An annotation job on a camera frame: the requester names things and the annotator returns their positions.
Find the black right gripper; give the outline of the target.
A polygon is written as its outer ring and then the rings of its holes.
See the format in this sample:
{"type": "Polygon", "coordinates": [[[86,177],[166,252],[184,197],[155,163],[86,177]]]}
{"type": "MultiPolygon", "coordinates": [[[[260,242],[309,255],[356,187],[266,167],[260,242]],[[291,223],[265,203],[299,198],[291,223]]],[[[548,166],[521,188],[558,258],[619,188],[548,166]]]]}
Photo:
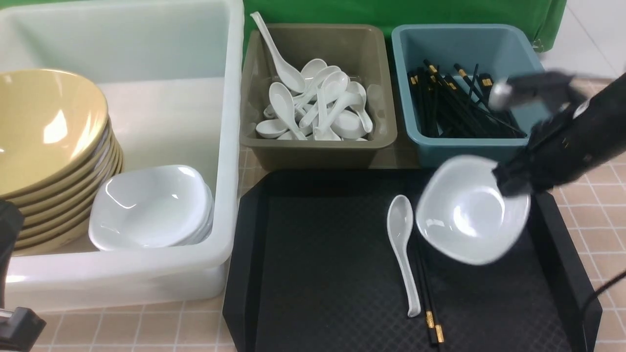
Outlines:
{"type": "MultiPolygon", "coordinates": [[[[541,102],[549,112],[560,112],[582,104],[582,93],[572,87],[573,75],[566,73],[532,73],[510,76],[494,83],[488,98],[493,110],[508,110],[532,102],[541,102]]],[[[502,196],[514,198],[545,192],[554,187],[548,163],[528,147],[523,147],[508,162],[492,169],[502,196]]]]}

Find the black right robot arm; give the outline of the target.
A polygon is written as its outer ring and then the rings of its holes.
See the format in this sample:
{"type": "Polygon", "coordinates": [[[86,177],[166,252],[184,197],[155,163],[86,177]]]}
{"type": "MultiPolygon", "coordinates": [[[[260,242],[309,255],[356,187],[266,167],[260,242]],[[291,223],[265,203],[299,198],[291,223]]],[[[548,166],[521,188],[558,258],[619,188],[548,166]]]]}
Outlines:
{"type": "Polygon", "coordinates": [[[532,126],[529,140],[492,170],[505,197],[534,194],[572,183],[626,149],[626,78],[588,98],[573,86],[574,74],[543,71],[494,83],[492,110],[542,102],[551,116],[532,126]]]}

